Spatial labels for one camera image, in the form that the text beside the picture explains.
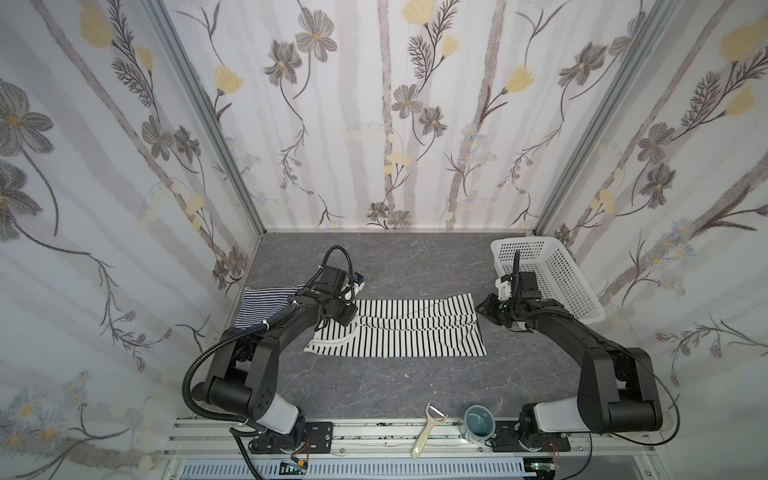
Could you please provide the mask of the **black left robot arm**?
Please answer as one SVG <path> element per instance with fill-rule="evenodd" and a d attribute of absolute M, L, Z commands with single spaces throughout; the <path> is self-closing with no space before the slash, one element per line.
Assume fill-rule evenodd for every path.
<path fill-rule="evenodd" d="M 305 447 L 304 413 L 277 393 L 280 355 L 309 328 L 349 325 L 363 286 L 362 274 L 326 266 L 304 285 L 244 292 L 242 317 L 186 372 L 184 403 L 199 417 L 250 427 L 233 433 L 238 441 L 266 436 L 285 452 Z"/>

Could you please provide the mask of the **blue white striped tank top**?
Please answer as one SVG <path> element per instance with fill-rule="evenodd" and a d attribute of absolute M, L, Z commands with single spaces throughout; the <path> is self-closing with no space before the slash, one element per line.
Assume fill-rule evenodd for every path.
<path fill-rule="evenodd" d="M 233 327 L 247 329 L 267 322 L 286 307 L 300 289 L 300 285 L 260 289 L 246 287 Z"/>

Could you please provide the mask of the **black white striped tank top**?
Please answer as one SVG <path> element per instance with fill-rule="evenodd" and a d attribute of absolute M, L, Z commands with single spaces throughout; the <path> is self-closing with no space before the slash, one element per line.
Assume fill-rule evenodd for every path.
<path fill-rule="evenodd" d="M 469 293 L 443 299 L 359 300 L 351 323 L 319 330 L 304 351 L 352 358 L 482 357 Z"/>

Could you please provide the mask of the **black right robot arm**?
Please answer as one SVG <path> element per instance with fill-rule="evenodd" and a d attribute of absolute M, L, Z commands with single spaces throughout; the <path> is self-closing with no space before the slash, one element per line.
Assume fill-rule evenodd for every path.
<path fill-rule="evenodd" d="M 592 330 L 538 288 L 532 272 L 506 274 L 476 312 L 518 333 L 538 332 L 580 367 L 577 394 L 529 403 L 515 426 L 517 442 L 535 450 L 563 434 L 653 432 L 663 425 L 657 378 L 649 355 Z"/>

